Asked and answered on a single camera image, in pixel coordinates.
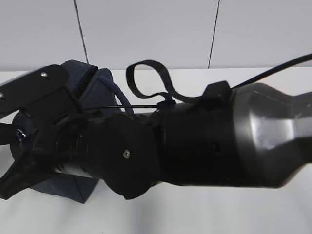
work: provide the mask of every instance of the white wall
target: white wall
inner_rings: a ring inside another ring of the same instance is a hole
[[[110,69],[143,59],[207,68],[210,55],[211,68],[266,67],[312,52],[310,0],[77,0],[77,7],[90,63]],[[0,51],[0,71],[86,61],[73,0],[3,1]]]

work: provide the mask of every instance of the screw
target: screw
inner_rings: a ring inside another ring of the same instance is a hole
[[[129,158],[130,158],[130,152],[129,152],[129,150],[125,150],[125,152],[123,152],[123,157],[124,157],[125,159],[129,159]]]
[[[48,77],[48,74],[46,72],[42,72],[41,76],[46,78],[46,77]]]

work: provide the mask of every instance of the black bracket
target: black bracket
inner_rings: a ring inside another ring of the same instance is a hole
[[[226,81],[209,84],[203,95],[200,97],[199,104],[206,109],[216,109],[229,104],[232,89]]]
[[[61,66],[51,65],[17,77],[0,86],[0,118],[17,110],[31,117],[35,137],[22,142],[14,136],[17,126],[0,125],[0,132],[9,133],[2,144],[19,144],[22,154],[0,178],[0,197],[8,199],[17,192],[38,184],[55,173],[56,132],[60,117],[82,114],[83,110],[65,84],[68,73]]]

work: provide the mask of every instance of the black strap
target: black strap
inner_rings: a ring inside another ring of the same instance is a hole
[[[152,95],[144,95],[143,93],[140,92],[140,90],[137,88],[136,83],[134,81],[134,70],[136,66],[141,65],[141,64],[150,66],[157,71],[168,93],[161,92],[161,93],[156,93]],[[170,78],[167,68],[164,65],[162,65],[160,62],[157,62],[154,60],[145,60],[145,61],[137,62],[129,66],[126,70],[126,79],[127,79],[127,84],[130,90],[133,92],[134,95],[136,95],[138,98],[141,98],[141,99],[148,99],[148,98],[152,98],[155,96],[163,96],[166,99],[166,101],[172,102],[172,96],[173,96],[174,98],[183,102],[197,103],[200,98],[200,97],[185,97],[179,94],[172,85],[171,78]]]

